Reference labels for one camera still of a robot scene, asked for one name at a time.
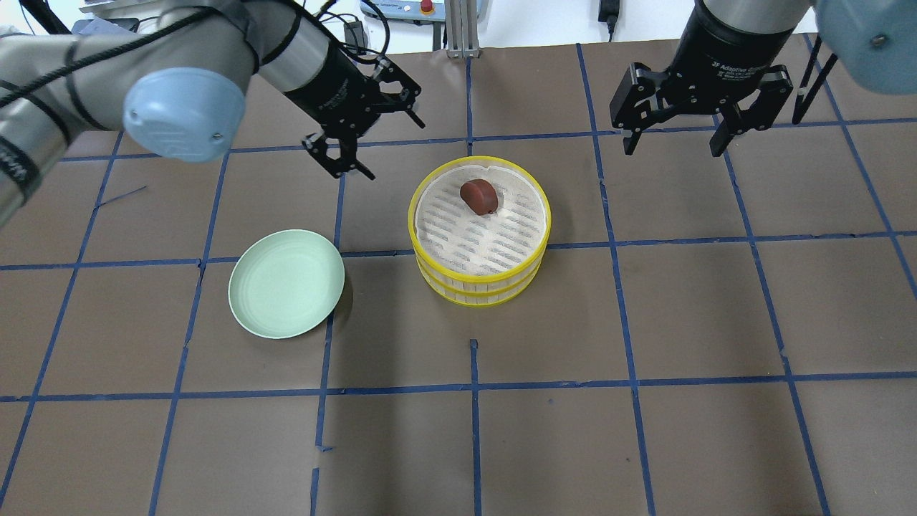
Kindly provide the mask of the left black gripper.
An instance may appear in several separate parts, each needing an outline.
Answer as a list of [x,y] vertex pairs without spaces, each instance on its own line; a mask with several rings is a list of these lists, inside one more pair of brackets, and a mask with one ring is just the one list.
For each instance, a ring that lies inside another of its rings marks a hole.
[[[284,72],[292,82],[285,97],[319,124],[318,131],[302,138],[302,147],[335,179],[350,172],[376,179],[357,159],[357,150],[358,140],[382,114],[404,113],[417,127],[426,127],[415,108],[421,85],[387,57],[377,58],[370,78],[341,50],[289,48],[284,51]],[[335,157],[330,155],[330,138],[337,141]]]

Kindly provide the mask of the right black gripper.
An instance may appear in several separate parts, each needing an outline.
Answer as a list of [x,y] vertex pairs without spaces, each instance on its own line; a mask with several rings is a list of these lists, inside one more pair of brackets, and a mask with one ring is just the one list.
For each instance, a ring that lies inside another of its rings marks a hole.
[[[665,73],[631,63],[609,104],[610,120],[632,156],[649,128],[675,115],[710,115],[721,121],[709,141],[720,157],[730,142],[750,130],[769,130],[792,94],[784,65],[772,66],[785,42],[783,32],[738,32],[719,21],[691,21]],[[750,107],[738,101],[757,91]]]

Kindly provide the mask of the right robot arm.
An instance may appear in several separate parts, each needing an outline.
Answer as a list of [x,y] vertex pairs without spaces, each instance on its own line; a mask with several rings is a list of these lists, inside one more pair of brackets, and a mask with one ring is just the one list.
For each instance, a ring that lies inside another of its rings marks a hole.
[[[777,63],[805,14],[817,36],[802,81]],[[913,1],[697,1],[669,66],[633,62],[610,99],[610,121],[631,156],[642,134],[678,115],[716,115],[713,156],[737,136],[766,131],[789,99],[792,123],[806,116],[838,63],[879,95],[913,95]]]

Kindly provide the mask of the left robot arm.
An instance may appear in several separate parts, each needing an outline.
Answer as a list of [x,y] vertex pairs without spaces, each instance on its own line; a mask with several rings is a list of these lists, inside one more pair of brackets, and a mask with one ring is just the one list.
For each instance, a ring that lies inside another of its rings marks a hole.
[[127,131],[168,159],[204,163],[232,147],[259,75],[317,122],[302,139],[338,178],[381,115],[416,114],[422,88],[383,53],[363,60],[292,1],[165,1],[147,34],[2,36],[2,222],[92,131]]

